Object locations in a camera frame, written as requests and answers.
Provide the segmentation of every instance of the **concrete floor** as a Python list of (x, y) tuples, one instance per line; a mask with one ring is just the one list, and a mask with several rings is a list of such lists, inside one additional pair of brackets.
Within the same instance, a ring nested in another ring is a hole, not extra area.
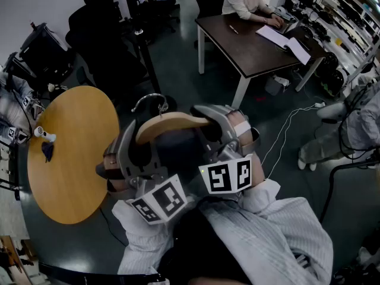
[[(180, 3), (181, 19), (180, 24), (174, 24), (177, 32), (172, 34), (170, 31), (162, 31), (149, 47), (162, 93), (175, 98), (178, 110), (184, 112), (188, 112), (194, 104), (231, 104), (239, 76), (212, 45), (205, 54), (205, 73), (199, 75), (198, 55), (194, 49), (197, 3), (195, 0), (177, 1)], [(82, 60), (78, 58), (76, 66), (80, 64)], [(265, 92), (262, 78), (255, 78), (241, 105), (241, 109), (249, 116), (251, 125), (261, 133), (262, 145), (258, 150), (260, 158), (264, 158), (293, 109), (321, 102), (314, 96), (328, 100), (314, 78), (307, 83), (306, 91), (297, 93), (295, 86), (298, 78), (293, 79), (289, 71), (278, 75), (293, 81), (288, 90), (271, 96)], [(74, 86), (75, 75), (72, 74), (64, 84)], [(143, 84), (142, 88), (149, 90), (149, 83)], [(125, 126), (134, 117), (128, 110), (130, 104), (128, 102), (118, 107), (121, 126)], [(327, 196), (331, 169), (347, 163), (345, 160), (326, 162), (320, 164), (316, 172), (300, 171), (297, 168), (298, 149), (314, 138), (314, 129), (318, 125), (319, 119), (315, 111), (300, 112), (293, 118), (282, 158), (271, 176), (281, 185), (279, 198), (305, 197), (317, 216), (321, 214)], [(324, 125), (317, 134), (332, 129), (332, 125)], [(266, 175), (278, 159), (282, 143), (283, 135), (264, 163)], [(26, 170), (25, 157), (25, 151), (20, 153), (21, 170)], [(323, 227), (334, 242), (334, 269), (337, 269), (356, 256), (363, 238), (375, 228), (380, 216), (380, 191), (373, 170), (342, 171), (336, 175), (335, 182), (336, 189)], [(30, 193), (26, 172), (21, 175), (20, 183), (23, 187), (21, 197), (28, 232), (43, 262), (83, 272), (116, 273), (124, 247), (111, 236), (99, 211), (80, 224), (66, 226), (55, 223), (37, 206)], [(110, 212), (113, 203), (112, 199), (106, 198), (102, 209), (110, 221), (113, 233), (126, 242), (123, 229)]]

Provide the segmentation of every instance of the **striped shirt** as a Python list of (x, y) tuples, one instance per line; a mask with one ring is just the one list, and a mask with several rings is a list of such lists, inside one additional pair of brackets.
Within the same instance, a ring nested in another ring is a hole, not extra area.
[[(333, 244), (304, 198), (276, 200), (267, 179), (235, 202), (206, 203), (201, 212), (254, 285), (329, 284)], [(119, 274), (149, 274), (173, 246), (172, 224), (149, 226), (125, 201), (113, 214), (129, 245)]]

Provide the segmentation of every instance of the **wooden tabletop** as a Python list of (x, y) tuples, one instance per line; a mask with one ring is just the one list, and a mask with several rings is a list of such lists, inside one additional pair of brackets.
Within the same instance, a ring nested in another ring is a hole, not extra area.
[[(205, 34), (217, 43), (245, 78), (300, 63), (293, 53), (280, 50), (273, 42), (256, 33), (263, 27), (261, 23), (241, 20), (237, 14), (205, 17), (195, 21)], [(285, 36), (300, 39), (307, 45), (311, 49), (308, 52), (311, 60), (327, 55), (314, 39), (305, 38), (305, 32), (300, 27)]]
[(28, 177), (33, 196), (51, 219), (79, 223), (97, 210), (107, 193), (106, 180), (95, 167), (119, 134), (116, 110), (102, 91), (80, 86), (58, 96), (37, 125), (57, 137), (48, 163), (41, 148), (46, 140), (30, 140)]

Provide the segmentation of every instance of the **white table leg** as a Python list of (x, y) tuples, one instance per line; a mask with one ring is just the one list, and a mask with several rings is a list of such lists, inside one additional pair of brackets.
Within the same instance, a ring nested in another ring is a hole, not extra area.
[(306, 75), (304, 76), (304, 78), (297, 85), (297, 87), (296, 87), (296, 91), (297, 92), (301, 91), (302, 87), (308, 82), (308, 80), (310, 79), (311, 75), (313, 75), (313, 73), (315, 72), (316, 68), (319, 67), (319, 65), (321, 64), (321, 62), (322, 62), (323, 59), (324, 59), (324, 57), (318, 58), (316, 61), (314, 61), (314, 63), (311, 66), (310, 70), (306, 73)]
[(204, 32), (198, 26), (198, 71), (204, 73)]
[(245, 78), (243, 75), (241, 76), (239, 85), (235, 93), (235, 97), (233, 98), (232, 102), (232, 107), (234, 109), (238, 109), (240, 107), (240, 104), (243, 101), (245, 91), (247, 90), (250, 81), (250, 78)]

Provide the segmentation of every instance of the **gray pants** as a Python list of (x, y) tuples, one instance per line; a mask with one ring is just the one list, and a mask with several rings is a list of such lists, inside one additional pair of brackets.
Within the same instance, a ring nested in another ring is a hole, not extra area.
[[(347, 135), (347, 125), (342, 126), (342, 139), (345, 145), (351, 147)], [(349, 155), (354, 151), (342, 146), (343, 151)], [(343, 154), (339, 147), (339, 131), (335, 131), (308, 142), (299, 150), (299, 159), (306, 164), (321, 163), (331, 159), (341, 159)]]

